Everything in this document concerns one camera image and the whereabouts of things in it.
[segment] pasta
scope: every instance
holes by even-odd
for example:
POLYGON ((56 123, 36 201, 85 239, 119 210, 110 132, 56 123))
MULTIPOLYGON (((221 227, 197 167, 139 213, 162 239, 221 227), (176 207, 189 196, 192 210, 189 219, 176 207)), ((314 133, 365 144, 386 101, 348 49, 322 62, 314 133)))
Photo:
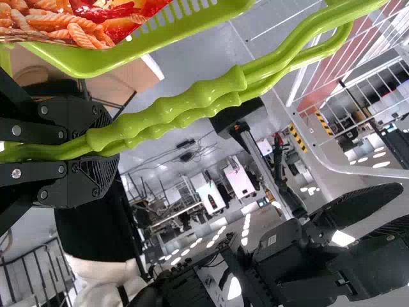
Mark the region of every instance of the pasta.
POLYGON ((96 28, 96 24, 88 19, 63 13, 55 15, 28 15, 26 20, 30 26, 67 26, 68 24, 76 23, 83 30, 89 32, 93 32, 96 28))
POLYGON ((67 29, 72 39, 75 40, 78 46, 88 49, 96 49, 89 40, 87 34, 78 24, 69 24, 67 25, 67 29))
POLYGON ((68 30, 57 30, 47 34, 50 38, 55 38, 58 40, 69 40, 71 36, 68 30))
POLYGON ((12 9, 12 19, 13 21, 16 23, 16 25, 19 26, 19 28, 21 30, 23 30, 24 32, 27 31, 36 31, 35 28, 31 27, 26 19, 24 18, 24 16, 16 9, 12 9))
POLYGON ((53 12, 58 11, 56 0, 27 0, 27 2, 35 8, 41 8, 53 12))
POLYGON ((12 8, 7 3, 0 3, 0 18, 10 18, 12 8))
POLYGON ((0 43, 108 49, 172 0, 0 0, 0 43))
POLYGON ((0 27, 11 27, 13 24, 13 21, 10 18, 2 18, 0 19, 0 27))
POLYGON ((11 0, 10 6, 23 13, 23 15, 27 15, 28 5, 24 0, 11 0))

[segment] metal pole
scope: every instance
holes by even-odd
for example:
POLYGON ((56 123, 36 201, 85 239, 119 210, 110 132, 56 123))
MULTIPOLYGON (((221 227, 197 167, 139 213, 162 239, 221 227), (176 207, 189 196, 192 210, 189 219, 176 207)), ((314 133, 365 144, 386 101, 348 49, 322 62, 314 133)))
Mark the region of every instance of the metal pole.
POLYGON ((51 256, 50 256, 50 251, 49 251, 48 246, 45 246, 45 251, 47 252, 47 255, 48 255, 48 257, 49 257, 50 264, 51 264, 51 268, 52 268, 52 271, 53 271, 53 273, 54 273, 54 276, 56 277, 56 281, 58 281, 56 269, 55 269, 55 267, 54 267, 54 264, 52 263, 51 256))
POLYGON ((134 186, 135 190, 137 191, 137 193, 138 193, 140 199, 143 199, 143 197, 141 196, 141 193, 139 192, 138 187, 136 186, 136 184, 135 184, 135 182, 134 182, 134 179, 132 179, 130 173, 128 173, 128 177, 129 177, 129 179, 130 179, 132 185, 134 186))
POLYGON ((280 200, 282 203, 282 213, 284 214, 284 217, 289 220, 293 218, 293 215, 291 211, 288 209, 287 204, 285 201, 281 198, 280 193, 278 192, 275 184, 274 184, 274 178, 271 175, 270 170, 268 169, 266 162, 264 159, 261 157, 261 152, 260 149, 258 148, 256 142, 254 142, 251 134, 249 131, 244 131, 241 134, 241 137, 246 144, 247 148, 250 151, 251 157, 254 159, 254 162, 256 163, 258 169, 260 170, 261 174, 263 175, 264 181, 266 185, 268 186, 269 190, 273 194, 274 198, 276 200, 280 200))
POLYGON ((87 84, 85 82, 85 79, 80 79, 79 82, 81 83, 81 87, 82 87, 82 91, 84 92, 85 100, 89 101, 89 95, 88 95, 87 84))
POLYGON ((162 188, 162 191, 163 191, 163 193, 164 193, 165 199, 166 199, 166 201, 167 201, 167 205, 170 206, 171 204, 169 203, 169 200, 167 199, 166 191, 165 191, 165 189, 164 189, 164 185, 162 184, 162 181, 161 181, 160 177, 158 177, 158 179, 159 179, 160 187, 162 188))
POLYGON ((59 252, 61 253, 61 257, 63 257, 63 262, 64 262, 64 266, 65 266, 65 269, 66 269, 66 273, 67 273, 67 275, 71 275, 70 270, 68 270, 68 264, 66 264, 66 261, 65 261, 64 252, 63 252, 63 249, 61 247, 61 243, 59 241, 59 238, 57 238, 57 243, 58 243, 59 252))
POLYGON ((157 197, 155 195, 155 193, 152 191, 151 187, 149 186, 148 183, 146 183, 146 186, 148 187, 148 190, 150 191, 150 193, 153 195, 153 198, 157 200, 157 197))
POLYGON ((8 285, 8 290, 10 291, 10 296, 12 297, 12 301, 14 303, 17 303, 17 301, 15 300, 15 296, 14 296, 12 281, 10 280, 10 275, 8 274, 7 265, 6 265, 6 262, 4 261, 4 257, 1 257, 1 261, 3 263, 4 274, 6 275, 6 281, 8 285))
POLYGON ((26 272, 27 281, 28 281, 28 285, 29 285, 29 287, 30 287, 31 294, 34 295, 34 299, 36 300, 36 306, 37 306, 37 307, 40 307, 40 304, 38 303, 37 295, 34 294, 33 285, 31 284, 30 275, 28 274, 26 261, 24 260, 24 257, 21 258, 21 260, 23 261, 23 266, 24 266, 24 270, 25 270, 25 272, 26 272))
POLYGON ((61 305, 61 301, 60 301, 59 296, 58 296, 57 286, 56 286, 56 283, 54 281, 54 277, 52 277, 51 270, 49 270, 49 274, 50 274, 50 277, 51 277, 52 286, 54 288, 54 291, 56 292, 56 298, 57 298, 57 302, 58 302, 58 306, 59 306, 59 305, 61 305))
POLYGON ((145 193, 145 197, 147 197, 148 194, 146 193, 146 188, 145 188, 145 183, 143 181, 143 177, 141 177, 141 182, 142 182, 143 192, 145 193))
POLYGON ((36 253, 36 251, 33 251, 33 253, 34 253, 34 258, 36 260, 38 272, 40 273, 41 284, 42 284, 42 287, 43 287, 45 299, 47 300, 47 306, 51 307, 49 297, 48 297, 47 291, 45 289, 46 285, 45 285, 45 281, 44 281, 44 277, 43 277, 43 272, 41 271, 40 263, 38 262, 37 253, 36 253))
POLYGON ((123 110, 125 110, 125 108, 129 105, 129 103, 131 102, 131 100, 135 97, 135 95, 137 94, 136 91, 134 91, 131 96, 129 96, 128 100, 125 102, 125 104, 122 106, 122 108, 115 114, 115 116, 112 118, 112 120, 115 120, 118 118, 119 115, 121 115, 121 113, 123 112, 123 110))
POLYGON ((65 292, 66 292, 66 297, 68 298, 68 302, 70 303, 70 306, 72 307, 71 299, 70 299, 70 296, 68 295, 69 291, 68 291, 68 288, 66 286, 65 278, 64 278, 64 275, 63 275, 63 270, 61 270, 61 266, 59 264, 58 258, 56 258, 56 260, 57 260, 57 266, 58 266, 58 269, 59 269, 59 273, 61 274, 61 278, 63 279, 64 288, 65 288, 65 292))

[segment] black cable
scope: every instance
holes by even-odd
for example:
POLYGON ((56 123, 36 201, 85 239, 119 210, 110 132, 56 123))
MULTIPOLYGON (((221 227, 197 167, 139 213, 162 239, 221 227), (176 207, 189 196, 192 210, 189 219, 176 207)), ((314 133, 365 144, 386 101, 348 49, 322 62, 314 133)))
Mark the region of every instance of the black cable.
POLYGON ((213 261, 215 261, 216 260, 216 258, 217 258, 217 256, 218 256, 219 254, 216 254, 207 264, 205 264, 205 265, 202 265, 201 267, 207 267, 207 265, 210 265, 210 264, 212 264, 213 263, 213 261))
POLYGON ((203 267, 216 267, 216 266, 218 266, 219 264, 222 264, 223 262, 224 262, 224 260, 220 261, 219 263, 217 263, 217 264, 215 264, 215 265, 205 265, 205 266, 203 266, 203 267))

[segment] red object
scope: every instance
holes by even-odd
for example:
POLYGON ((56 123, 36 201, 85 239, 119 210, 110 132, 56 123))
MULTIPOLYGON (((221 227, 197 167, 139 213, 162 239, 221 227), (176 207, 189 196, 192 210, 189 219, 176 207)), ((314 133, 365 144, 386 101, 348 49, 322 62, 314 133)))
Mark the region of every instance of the red object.
POLYGON ((147 0, 143 9, 139 13, 145 17, 152 17, 156 15, 164 6, 168 5, 172 0, 147 0))
POLYGON ((279 144, 280 144, 281 146, 284 145, 284 141, 282 140, 282 138, 281 138, 281 136, 280 136, 279 133, 273 134, 273 138, 274 138, 274 139, 275 139, 275 138, 278 138, 278 139, 279 139, 279 144))
POLYGON ((131 14, 140 14, 140 8, 134 8, 133 1, 116 6, 111 10, 105 10, 99 6, 94 6, 95 0, 70 0, 73 14, 76 16, 92 20, 96 24, 101 24, 107 19, 128 17, 131 14))

